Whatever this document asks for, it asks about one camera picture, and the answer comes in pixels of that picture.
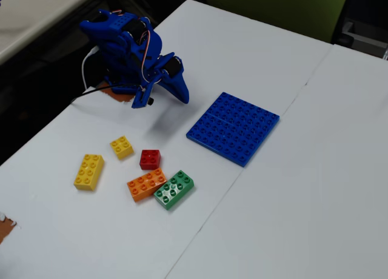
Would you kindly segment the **blue gripper with motor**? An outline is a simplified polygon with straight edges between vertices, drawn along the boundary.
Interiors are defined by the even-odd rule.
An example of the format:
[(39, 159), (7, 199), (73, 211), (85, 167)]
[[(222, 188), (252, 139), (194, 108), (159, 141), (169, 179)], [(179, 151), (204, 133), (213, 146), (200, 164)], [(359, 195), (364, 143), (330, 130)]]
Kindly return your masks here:
[(152, 81), (159, 81), (165, 88), (184, 104), (189, 103), (189, 90), (183, 78), (183, 64), (174, 53), (152, 56), (150, 77)]

